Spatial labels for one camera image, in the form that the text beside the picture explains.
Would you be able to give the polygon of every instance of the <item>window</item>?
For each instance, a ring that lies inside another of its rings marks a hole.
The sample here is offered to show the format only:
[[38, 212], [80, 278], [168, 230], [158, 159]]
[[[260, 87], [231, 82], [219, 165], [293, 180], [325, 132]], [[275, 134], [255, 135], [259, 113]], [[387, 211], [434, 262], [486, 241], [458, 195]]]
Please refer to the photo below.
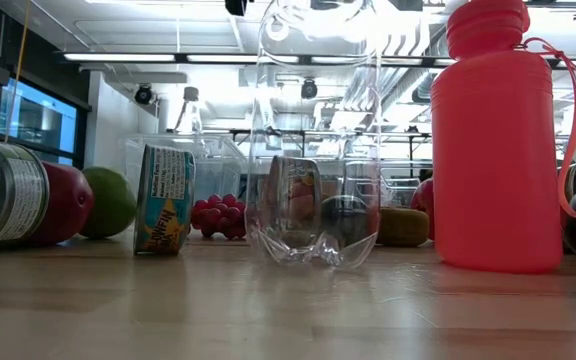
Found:
[[37, 155], [37, 157], [41, 161], [72, 166], [72, 159], [69, 159], [67, 157], [48, 154], [48, 153], [45, 153], [42, 151], [36, 151], [36, 150], [33, 150], [33, 152], [35, 153], [35, 155]]
[[[8, 112], [12, 102], [15, 80], [2, 90], [0, 133], [5, 134]], [[22, 82], [17, 86], [12, 119], [11, 137], [74, 153], [77, 110]]]

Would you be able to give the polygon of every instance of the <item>tin can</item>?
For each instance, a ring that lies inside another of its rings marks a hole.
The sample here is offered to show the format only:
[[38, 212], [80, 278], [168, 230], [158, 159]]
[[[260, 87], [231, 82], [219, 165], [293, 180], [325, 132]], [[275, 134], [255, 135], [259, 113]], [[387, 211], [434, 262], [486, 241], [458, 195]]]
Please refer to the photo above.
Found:
[[190, 232], [195, 187], [192, 153], [146, 145], [137, 194], [135, 255], [176, 255]]
[[29, 150], [0, 143], [0, 245], [21, 242], [37, 229], [50, 188], [41, 161]]
[[317, 163], [275, 156], [262, 201], [262, 223], [272, 228], [285, 245], [314, 245], [321, 226], [321, 176]]

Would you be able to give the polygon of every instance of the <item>plastic bottle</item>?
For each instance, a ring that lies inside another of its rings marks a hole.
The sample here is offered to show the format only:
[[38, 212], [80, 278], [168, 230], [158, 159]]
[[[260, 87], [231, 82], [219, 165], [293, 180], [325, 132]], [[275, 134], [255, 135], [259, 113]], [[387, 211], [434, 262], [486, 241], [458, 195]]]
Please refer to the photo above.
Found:
[[562, 258], [560, 202], [575, 214], [558, 200], [551, 68], [539, 54], [565, 60], [576, 86], [575, 69], [550, 46], [516, 50], [529, 26], [521, 0], [473, 0], [448, 21], [458, 61], [433, 84], [431, 105], [436, 249], [452, 265], [534, 273]]
[[280, 264], [355, 267], [375, 244], [375, 19], [370, 0], [275, 0], [261, 22], [246, 228]]

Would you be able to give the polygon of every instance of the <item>wooden table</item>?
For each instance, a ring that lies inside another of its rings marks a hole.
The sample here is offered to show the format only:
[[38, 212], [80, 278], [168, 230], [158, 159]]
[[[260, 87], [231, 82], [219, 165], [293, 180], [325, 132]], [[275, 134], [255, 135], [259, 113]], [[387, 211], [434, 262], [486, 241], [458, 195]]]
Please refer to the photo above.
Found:
[[376, 249], [336, 272], [260, 265], [245, 246], [130, 246], [0, 253], [0, 360], [576, 359], [574, 256], [520, 276]]

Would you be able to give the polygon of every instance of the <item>bottle strap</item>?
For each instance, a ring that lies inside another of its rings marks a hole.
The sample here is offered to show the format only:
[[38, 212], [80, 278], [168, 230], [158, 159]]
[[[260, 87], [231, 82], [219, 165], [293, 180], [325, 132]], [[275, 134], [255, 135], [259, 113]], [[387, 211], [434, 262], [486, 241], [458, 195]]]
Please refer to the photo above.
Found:
[[564, 54], [563, 51], [555, 49], [552, 45], [550, 45], [546, 40], [532, 37], [524, 41], [523, 44], [519, 45], [519, 48], [527, 49], [528, 44], [531, 42], [540, 42], [542, 43], [542, 48], [544, 51], [536, 52], [534, 54], [537, 55], [553, 55], [555, 58], [563, 61], [568, 68], [568, 72], [570, 73], [570, 78], [572, 79], [572, 86], [573, 86], [573, 93], [575, 97], [575, 104], [574, 104], [574, 113], [573, 113], [573, 120], [572, 120], [572, 130], [570, 132], [570, 138], [568, 140], [568, 146], [566, 147], [566, 154], [564, 155], [564, 163], [561, 167], [561, 171], [559, 172], [558, 178], [558, 193], [559, 193], [559, 204], [561, 207], [566, 211], [566, 213], [574, 218], [576, 218], [576, 211], [570, 206], [570, 203], [566, 199], [566, 175], [568, 174], [568, 169], [572, 164], [572, 157], [576, 150], [576, 65]]

